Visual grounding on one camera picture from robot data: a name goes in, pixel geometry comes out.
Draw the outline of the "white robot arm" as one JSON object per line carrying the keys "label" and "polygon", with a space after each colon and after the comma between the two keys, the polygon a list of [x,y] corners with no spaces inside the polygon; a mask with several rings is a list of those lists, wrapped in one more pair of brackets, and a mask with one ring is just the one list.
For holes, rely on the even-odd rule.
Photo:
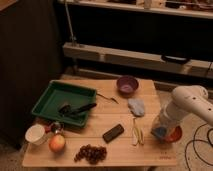
{"label": "white robot arm", "polygon": [[161,108],[154,119],[151,133],[164,140],[188,114],[195,114],[213,126],[213,104],[208,101],[208,91],[204,87],[193,85],[174,88],[171,101]]}

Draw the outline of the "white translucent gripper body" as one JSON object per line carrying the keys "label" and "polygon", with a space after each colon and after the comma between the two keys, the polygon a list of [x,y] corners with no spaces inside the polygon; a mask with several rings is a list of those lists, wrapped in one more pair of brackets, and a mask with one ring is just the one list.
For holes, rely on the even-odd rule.
{"label": "white translucent gripper body", "polygon": [[160,113],[155,117],[151,127],[151,133],[153,134],[153,130],[158,127],[165,127],[167,129],[167,134],[163,138],[165,139],[168,135],[170,135],[174,129],[180,124],[178,120],[172,119],[166,112],[165,108],[160,110]]}

